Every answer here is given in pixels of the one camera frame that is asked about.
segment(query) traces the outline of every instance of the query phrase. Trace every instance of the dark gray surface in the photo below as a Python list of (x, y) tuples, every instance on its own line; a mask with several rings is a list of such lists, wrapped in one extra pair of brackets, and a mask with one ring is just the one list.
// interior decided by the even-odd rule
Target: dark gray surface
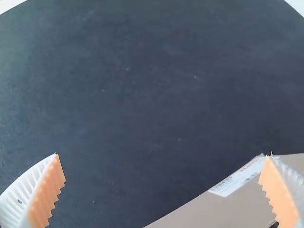
[(1, 189), (58, 152), (50, 227), (140, 228), (303, 151), (303, 62), (283, 0), (29, 0), (0, 16)]

